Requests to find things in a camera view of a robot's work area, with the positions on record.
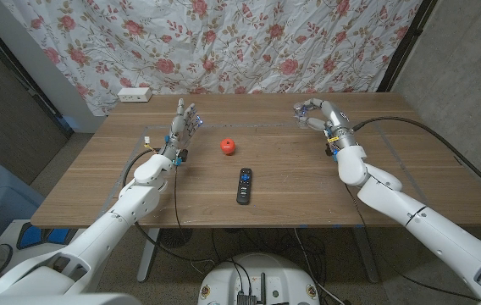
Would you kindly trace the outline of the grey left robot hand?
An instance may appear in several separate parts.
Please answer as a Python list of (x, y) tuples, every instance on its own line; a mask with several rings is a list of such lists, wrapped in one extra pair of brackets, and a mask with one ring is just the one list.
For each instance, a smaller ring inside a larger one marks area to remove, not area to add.
[(165, 136), (165, 144), (159, 151), (176, 166), (186, 161), (191, 138), (203, 124), (203, 120), (196, 112), (194, 103), (185, 106), (184, 99), (179, 99), (176, 115), (172, 120), (169, 133)]

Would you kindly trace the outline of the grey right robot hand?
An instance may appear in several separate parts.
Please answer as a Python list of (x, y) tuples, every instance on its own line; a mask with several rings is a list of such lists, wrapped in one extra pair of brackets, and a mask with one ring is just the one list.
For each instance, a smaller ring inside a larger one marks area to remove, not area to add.
[[(310, 98), (296, 103), (293, 110), (297, 124), (301, 128), (322, 131), (339, 149), (358, 145), (349, 119), (334, 103)], [(320, 110), (324, 119), (309, 117), (308, 113), (313, 110)]]

